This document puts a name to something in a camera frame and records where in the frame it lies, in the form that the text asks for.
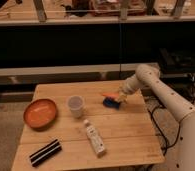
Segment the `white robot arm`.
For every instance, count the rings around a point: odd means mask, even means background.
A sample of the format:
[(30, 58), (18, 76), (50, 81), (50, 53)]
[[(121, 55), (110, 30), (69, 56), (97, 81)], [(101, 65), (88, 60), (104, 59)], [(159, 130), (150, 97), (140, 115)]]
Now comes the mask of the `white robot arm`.
[(157, 68), (140, 64), (135, 74), (118, 89), (116, 100), (123, 102), (143, 86), (148, 86), (180, 124), (177, 155), (179, 167), (175, 171), (195, 171), (195, 105), (160, 80)]

